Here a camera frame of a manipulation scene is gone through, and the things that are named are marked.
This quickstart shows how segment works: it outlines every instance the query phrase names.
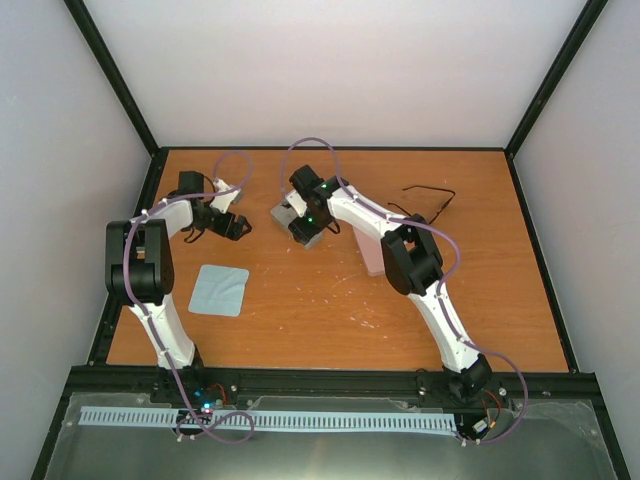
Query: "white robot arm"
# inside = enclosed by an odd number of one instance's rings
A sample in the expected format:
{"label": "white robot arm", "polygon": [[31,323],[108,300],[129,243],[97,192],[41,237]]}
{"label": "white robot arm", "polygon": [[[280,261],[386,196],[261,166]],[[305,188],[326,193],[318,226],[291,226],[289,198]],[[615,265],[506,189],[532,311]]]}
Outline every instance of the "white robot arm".
{"label": "white robot arm", "polygon": [[[406,217],[367,199],[348,182],[345,183],[349,193],[340,188],[335,177],[325,182],[308,166],[298,169],[290,181],[294,190],[286,195],[284,204],[276,207],[281,211],[288,209],[289,215],[274,214],[274,218],[288,218],[288,230],[303,244],[314,243],[321,231],[335,220],[349,223],[378,242],[387,279],[418,308],[438,345],[445,371],[452,374],[455,384],[451,385],[452,390],[456,389],[460,397],[473,396],[488,381],[491,369],[482,354],[463,343],[471,339],[449,299],[446,285],[442,286],[439,296],[459,337],[443,314],[436,294],[442,278],[442,258],[431,233],[392,221]],[[411,220],[424,223],[417,215]],[[407,251],[405,245],[414,242],[413,249]]]}
{"label": "white robot arm", "polygon": [[[217,179],[216,191],[233,188]],[[181,172],[180,187],[174,192],[180,194],[200,194],[204,191],[202,174]],[[228,202],[215,202],[217,198],[229,197]],[[193,341],[185,333],[176,311],[171,291],[174,271],[171,259],[169,239],[179,231],[196,227],[201,231],[212,230],[226,238],[238,240],[251,231],[251,226],[242,216],[228,212],[231,203],[236,203],[240,190],[215,197],[214,202],[197,199],[178,200],[169,203],[156,214],[141,222],[135,232],[133,248],[129,258],[129,280],[135,296],[141,301],[153,319],[153,325],[165,348],[171,352],[171,358],[178,369],[191,366],[197,355]],[[111,222],[107,226],[106,248],[106,284],[110,293],[140,319],[158,358],[158,365],[169,369],[164,352],[158,346],[151,332],[148,318],[142,309],[129,299],[124,288],[123,255],[124,240],[131,225],[137,218]]]}

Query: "cable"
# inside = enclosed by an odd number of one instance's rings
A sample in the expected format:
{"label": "cable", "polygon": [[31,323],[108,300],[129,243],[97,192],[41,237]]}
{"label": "cable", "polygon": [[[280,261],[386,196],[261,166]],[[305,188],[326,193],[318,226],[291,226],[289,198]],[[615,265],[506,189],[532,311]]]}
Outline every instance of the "cable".
{"label": "cable", "polygon": [[[180,380],[180,374],[178,373],[175,363],[173,362],[173,359],[171,358],[169,351],[164,345],[164,342],[158,335],[158,331],[156,330],[156,327],[153,324],[153,319],[151,318],[149,310],[133,293],[133,289],[131,288],[131,278],[129,276],[129,256],[131,254],[131,247],[133,245],[133,239],[135,237],[136,230],[140,227],[142,222],[152,217],[153,215],[157,214],[166,206],[171,205],[172,203],[175,203],[175,202],[179,202],[180,200],[188,200],[192,198],[217,197],[218,195],[228,195],[230,193],[240,190],[244,185],[246,185],[246,183],[249,181],[249,178],[251,177],[251,174],[253,173],[253,161],[251,160],[251,157],[249,156],[249,154],[241,150],[232,150],[230,152],[226,152],[218,159],[213,169],[214,178],[216,178],[216,173],[217,173],[220,162],[222,162],[224,159],[228,158],[229,156],[235,155],[235,154],[242,155],[243,157],[245,157],[248,163],[247,175],[240,181],[240,183],[238,183],[238,185],[224,192],[190,193],[187,195],[181,195],[179,197],[173,197],[171,199],[163,198],[158,204],[150,208],[148,211],[142,210],[142,215],[140,215],[135,219],[135,221],[133,222],[133,225],[131,226],[131,229],[129,230],[129,233],[127,234],[127,238],[124,243],[124,255],[122,259],[122,276],[124,280],[124,289],[127,292],[127,296],[129,297],[131,302],[140,309],[143,316],[145,317],[149,325],[149,331],[151,332],[151,335],[154,341],[156,342],[158,349],[163,353],[165,359],[167,360],[167,364],[171,369],[173,378],[175,379],[176,384],[178,386],[178,390],[180,391],[180,396],[182,397],[182,400],[185,406],[187,407],[189,414],[194,419],[194,421],[198,424],[198,426],[202,429],[202,432],[201,432],[202,434],[205,434],[213,438],[214,440],[217,440],[218,442],[226,443],[230,445],[243,443],[249,440],[249,438],[251,438],[251,436],[253,435],[253,432],[255,431],[255,422],[253,418],[251,417],[251,415],[249,415],[246,412],[237,411],[237,412],[231,412],[227,415],[220,417],[220,419],[218,419],[218,421],[216,421],[216,423],[214,423],[213,425],[206,426],[202,423],[202,421],[200,420],[200,417],[198,416],[199,414],[195,412],[195,410],[193,409],[193,406],[191,405],[191,402],[189,401],[189,397],[187,396],[187,392],[184,389],[184,385]],[[216,426],[220,425],[220,423],[222,423],[223,421],[226,421],[227,419],[234,416],[242,416],[248,419],[249,425],[250,425],[250,431],[249,431],[249,434],[246,435],[245,437],[236,441],[227,440],[225,438],[217,436],[215,433],[210,431],[210,430],[213,430]]]}
{"label": "cable", "polygon": [[[431,217],[431,220],[429,220],[427,222],[427,224],[431,225],[433,222],[436,221],[436,219],[440,216],[440,214],[442,212],[444,212],[444,209],[447,208],[449,206],[449,204],[451,203],[451,200],[453,200],[453,198],[456,196],[456,192],[454,190],[451,190],[450,188],[444,188],[444,187],[432,187],[430,185],[411,185],[409,187],[405,187],[402,189],[403,192],[406,192],[408,190],[411,190],[412,188],[424,188],[426,190],[436,190],[438,192],[446,192],[449,193],[451,196],[442,204],[442,206],[438,209],[438,211],[436,212],[436,214]],[[403,212],[405,211],[403,208],[401,208],[399,205],[396,205],[396,207],[400,208]]]}
{"label": "cable", "polygon": [[[371,205],[368,202],[363,201],[362,198],[360,198],[358,196],[354,196],[354,194],[347,188],[347,186],[342,181],[342,177],[340,175],[340,160],[338,159],[337,152],[331,146],[331,144],[329,144],[327,141],[322,140],[321,138],[317,138],[317,137],[302,138],[302,139],[292,143],[291,146],[285,152],[284,157],[282,159],[282,164],[280,165],[280,191],[282,192],[283,199],[286,200],[286,189],[285,189],[285,185],[284,185],[284,172],[285,172],[286,161],[288,160],[288,158],[289,158],[289,156],[291,154],[291,151],[295,147],[297,147],[298,145],[300,145],[302,143],[308,142],[308,141],[315,141],[315,142],[321,143],[322,145],[327,147],[327,149],[331,153],[331,156],[333,158],[333,162],[335,164],[336,180],[338,181],[338,184],[340,185],[342,190],[344,190],[345,193],[349,197],[351,197],[351,199],[354,202],[358,203],[359,205],[361,205],[362,207],[366,208],[370,212],[378,215],[379,217],[384,218],[385,220],[387,220],[389,222],[398,223],[398,224],[402,224],[402,225],[407,225],[407,226],[411,226],[411,227],[415,227],[415,228],[421,228],[423,230],[427,230],[428,232],[435,233],[439,237],[441,237],[444,240],[446,240],[453,247],[453,251],[455,252],[455,261],[454,261],[453,267],[451,267],[451,269],[449,269],[442,276],[442,278],[438,282],[438,285],[436,286],[436,294],[438,296],[438,303],[440,305],[440,308],[442,309],[442,314],[444,315],[444,318],[445,318],[445,320],[447,322],[447,325],[451,329],[451,332],[454,334],[456,339],[460,343],[462,343],[463,345],[465,345],[465,346],[467,346],[469,348],[472,348],[473,350],[476,350],[477,352],[482,353],[484,355],[497,357],[497,358],[500,358],[500,359],[504,360],[505,362],[507,362],[511,366],[511,368],[516,372],[516,375],[518,376],[518,378],[520,380],[520,383],[522,384],[522,392],[523,392],[523,397],[524,397],[524,400],[523,400],[523,403],[522,403],[522,410],[520,411],[520,414],[516,418],[516,421],[506,431],[504,431],[499,436],[497,436],[495,438],[492,438],[490,440],[484,440],[484,441],[482,441],[481,444],[482,445],[490,445],[492,443],[496,443],[496,442],[508,437],[509,435],[511,435],[511,433],[513,433],[513,431],[518,427],[518,425],[520,425],[520,423],[522,422],[522,419],[524,418],[525,413],[527,411],[527,407],[529,405],[529,389],[527,388],[527,382],[525,381],[524,376],[522,375],[522,372],[520,371],[518,366],[514,362],[511,361],[510,358],[508,358],[506,355],[504,355],[504,354],[502,354],[500,352],[494,352],[493,350],[485,349],[483,347],[480,347],[480,346],[474,344],[473,342],[471,342],[469,340],[464,339],[463,336],[460,334],[460,332],[458,332],[458,330],[453,325],[451,317],[449,316],[449,312],[447,311],[447,308],[446,308],[446,306],[444,304],[444,301],[442,300],[442,287],[445,285],[445,283],[449,279],[449,277],[451,277],[451,275],[453,275],[456,272],[456,270],[458,270],[458,267],[460,266],[460,257],[461,257],[460,248],[458,247],[456,242],[449,235],[447,235],[446,233],[444,233],[441,230],[438,230],[435,227],[432,227],[431,225],[426,225],[424,223],[418,223],[418,222],[414,222],[412,220],[407,220],[404,217],[400,218],[400,217],[394,217],[394,216],[391,216],[391,215],[387,215],[386,213],[381,212],[380,210],[378,210],[374,205]],[[458,433],[456,433],[456,436],[458,437],[458,439],[460,441],[462,441],[462,442],[465,441],[465,439],[463,437],[461,437]]]}

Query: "purple cable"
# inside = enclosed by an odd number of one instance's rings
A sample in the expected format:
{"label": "purple cable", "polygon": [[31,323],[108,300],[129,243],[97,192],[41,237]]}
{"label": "purple cable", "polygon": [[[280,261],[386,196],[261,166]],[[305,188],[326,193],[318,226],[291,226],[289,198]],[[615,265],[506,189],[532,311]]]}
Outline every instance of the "purple cable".
{"label": "purple cable", "polygon": [[[329,151],[331,152],[331,155],[333,157],[334,164],[335,164],[336,180],[338,181],[338,184],[340,185],[340,187],[346,192],[346,194],[349,195],[356,203],[358,203],[359,205],[362,205],[364,208],[366,208],[370,212],[372,212],[372,213],[374,213],[374,214],[376,214],[376,215],[378,215],[378,216],[380,216],[380,217],[382,217],[382,218],[384,218],[384,219],[386,219],[386,220],[388,220],[390,222],[400,223],[400,224],[411,226],[411,227],[415,227],[415,228],[422,228],[423,230],[427,230],[428,232],[435,233],[436,235],[438,235],[438,236],[442,237],[443,239],[445,239],[453,247],[453,251],[455,252],[455,260],[454,260],[454,263],[453,263],[453,267],[451,267],[442,276],[442,278],[438,282],[438,286],[436,287],[436,293],[438,294],[438,303],[440,304],[440,308],[442,309],[442,313],[444,315],[444,318],[447,321],[447,325],[451,329],[451,332],[453,332],[453,334],[456,337],[456,339],[461,341],[467,347],[472,348],[472,349],[476,350],[477,352],[480,352],[480,353],[482,353],[484,355],[490,355],[490,356],[493,356],[493,357],[501,358],[502,360],[507,362],[511,366],[511,368],[513,368],[513,370],[516,372],[516,375],[520,379],[520,383],[522,384],[522,392],[523,392],[523,396],[524,396],[524,400],[522,402],[522,410],[520,411],[520,414],[516,418],[516,421],[505,432],[503,432],[501,435],[499,435],[499,436],[497,436],[495,438],[492,438],[490,440],[484,440],[480,444],[481,445],[490,445],[492,443],[499,442],[500,440],[502,440],[502,439],[508,437],[509,435],[511,435],[511,433],[513,433],[513,431],[522,422],[522,420],[523,420],[523,418],[525,416],[525,413],[527,411],[527,407],[529,406],[529,389],[527,388],[527,382],[524,379],[524,375],[522,375],[522,371],[518,368],[518,366],[509,357],[507,357],[503,353],[494,352],[493,350],[487,350],[485,348],[479,347],[478,345],[476,345],[475,343],[473,343],[471,341],[463,339],[462,335],[460,334],[460,332],[458,332],[458,330],[456,329],[455,325],[453,324],[453,321],[451,320],[451,317],[449,316],[449,312],[447,311],[447,308],[446,308],[446,306],[444,304],[444,301],[442,300],[442,298],[440,298],[440,294],[441,294],[443,285],[446,283],[446,281],[449,279],[449,277],[451,277],[451,275],[453,275],[456,272],[456,270],[458,270],[458,267],[460,266],[461,254],[460,254],[460,248],[458,247],[458,244],[449,235],[447,235],[446,233],[444,233],[441,230],[438,230],[435,227],[432,227],[431,225],[427,225],[425,223],[414,222],[412,220],[406,220],[405,218],[401,218],[400,216],[387,217],[387,215],[384,212],[378,210],[375,206],[363,201],[361,198],[358,198],[358,197],[354,196],[354,194],[344,184],[344,182],[342,181],[342,177],[340,176],[340,160],[338,159],[337,152],[331,146],[331,144],[329,144],[325,140],[322,140],[321,138],[306,137],[306,138],[298,140],[297,142],[294,142],[287,149],[287,151],[286,151],[286,153],[284,155],[284,158],[282,159],[282,164],[280,165],[280,190],[282,192],[283,198],[285,198],[285,196],[286,196],[286,189],[285,189],[285,184],[284,184],[284,172],[285,172],[286,161],[289,158],[289,155],[291,154],[291,151],[295,147],[297,147],[298,145],[300,145],[300,144],[302,144],[304,142],[307,142],[307,141],[315,141],[315,142],[321,143],[322,145],[324,145],[325,147],[327,147],[329,149]],[[460,435],[456,434],[456,436],[461,441],[464,441],[464,439]]]}
{"label": "purple cable", "polygon": [[[173,359],[171,358],[171,355],[169,354],[168,350],[166,349],[164,342],[158,335],[158,331],[156,330],[156,327],[153,324],[153,319],[149,315],[149,310],[133,293],[133,289],[131,288],[131,278],[129,277],[129,255],[131,253],[131,247],[133,245],[133,238],[135,236],[135,232],[140,227],[142,222],[150,218],[151,216],[155,215],[156,213],[158,213],[167,205],[178,202],[180,200],[188,200],[191,198],[209,198],[209,197],[217,197],[220,195],[229,195],[230,193],[240,190],[244,185],[246,185],[246,183],[249,181],[249,178],[251,177],[251,174],[253,173],[253,161],[251,160],[251,157],[249,156],[249,154],[241,150],[232,150],[230,152],[226,152],[225,154],[223,154],[216,161],[216,164],[213,169],[214,171],[213,176],[214,178],[216,178],[216,173],[217,173],[220,162],[225,158],[229,157],[230,155],[234,155],[234,154],[242,155],[247,159],[247,162],[248,162],[247,175],[240,181],[240,183],[238,183],[238,185],[224,192],[191,193],[188,195],[181,195],[179,197],[174,197],[171,199],[163,199],[160,203],[150,208],[148,211],[145,212],[143,210],[143,214],[140,215],[138,218],[136,218],[136,220],[133,222],[133,225],[131,226],[131,229],[129,230],[129,233],[127,234],[127,238],[124,243],[124,255],[122,259],[122,276],[124,280],[124,289],[127,292],[127,296],[133,302],[133,304],[136,305],[142,311],[143,315],[147,318],[147,322],[149,324],[149,331],[151,332],[151,335],[153,336],[153,339],[155,340],[156,345],[158,346],[160,351],[164,353],[167,363],[169,364],[169,368],[171,369],[171,373],[173,374],[173,378],[175,379],[176,384],[178,385],[178,390],[180,391],[182,400],[184,401],[187,407],[187,410],[189,411],[189,414],[193,417],[194,421],[202,429],[201,434],[208,435],[209,437],[213,438],[214,440],[217,440],[218,442],[226,443],[229,445],[236,445],[239,443],[243,443],[249,440],[249,438],[251,438],[251,436],[253,435],[253,432],[255,431],[255,422],[253,421],[253,418],[251,418],[251,415],[247,414],[246,412],[238,411],[238,412],[231,412],[227,415],[220,417],[220,419],[218,419],[218,421],[216,421],[216,423],[214,423],[213,425],[207,426],[204,423],[202,423],[198,414],[193,409],[191,402],[189,401],[189,397],[187,396],[187,392],[184,389],[184,385],[180,380],[180,375],[178,374],[176,365],[173,362]],[[245,437],[241,438],[240,440],[226,440],[224,438],[218,437],[216,434],[210,431],[210,430],[213,430],[218,425],[220,425],[220,423],[222,423],[223,421],[226,421],[227,419],[234,416],[246,417],[249,420],[249,425],[251,430],[249,431],[248,435],[246,435]]]}

